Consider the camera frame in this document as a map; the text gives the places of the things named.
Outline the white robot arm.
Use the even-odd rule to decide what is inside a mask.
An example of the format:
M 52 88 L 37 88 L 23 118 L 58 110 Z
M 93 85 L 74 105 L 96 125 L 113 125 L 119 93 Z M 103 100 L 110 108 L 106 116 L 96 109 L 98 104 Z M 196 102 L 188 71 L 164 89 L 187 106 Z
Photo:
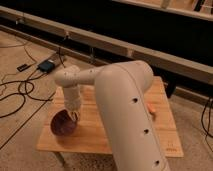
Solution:
M 68 111 L 81 106 L 81 84 L 94 87 L 96 104 L 118 171 L 170 171 L 149 114 L 144 93 L 153 83 L 151 67 L 141 61 L 113 63 L 81 70 L 57 71 Z

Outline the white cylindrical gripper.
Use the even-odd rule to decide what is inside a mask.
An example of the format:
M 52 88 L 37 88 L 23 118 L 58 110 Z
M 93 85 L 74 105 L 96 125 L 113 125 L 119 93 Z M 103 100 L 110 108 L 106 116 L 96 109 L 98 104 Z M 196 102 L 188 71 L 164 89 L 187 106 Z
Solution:
M 78 112 L 81 107 L 80 89 L 78 87 L 63 88 L 64 105 L 65 108 L 71 112 L 71 119 L 73 122 L 78 122 Z

